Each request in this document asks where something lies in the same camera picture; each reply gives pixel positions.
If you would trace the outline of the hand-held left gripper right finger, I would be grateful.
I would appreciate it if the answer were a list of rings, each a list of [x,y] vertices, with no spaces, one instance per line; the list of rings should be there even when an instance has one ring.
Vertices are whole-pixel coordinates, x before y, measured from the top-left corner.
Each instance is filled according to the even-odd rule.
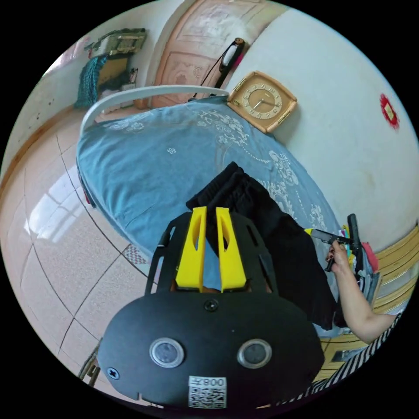
[[[221,292],[243,289],[247,279],[228,208],[216,208]]]

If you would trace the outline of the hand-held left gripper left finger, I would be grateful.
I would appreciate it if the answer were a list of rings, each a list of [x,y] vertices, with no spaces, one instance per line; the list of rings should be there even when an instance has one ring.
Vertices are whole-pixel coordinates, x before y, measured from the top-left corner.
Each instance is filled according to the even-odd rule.
[[[193,290],[202,293],[207,208],[205,206],[196,207],[187,215],[190,215],[190,219],[175,281],[177,287],[181,290]]]

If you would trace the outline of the person's right hand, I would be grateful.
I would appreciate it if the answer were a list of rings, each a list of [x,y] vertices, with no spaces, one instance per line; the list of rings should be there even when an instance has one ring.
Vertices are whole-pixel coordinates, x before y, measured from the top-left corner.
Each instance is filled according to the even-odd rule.
[[[331,265],[331,271],[337,276],[338,274],[351,273],[350,263],[347,257],[347,251],[343,244],[338,241],[334,241],[330,247],[326,256],[326,262],[329,263],[333,260]]]

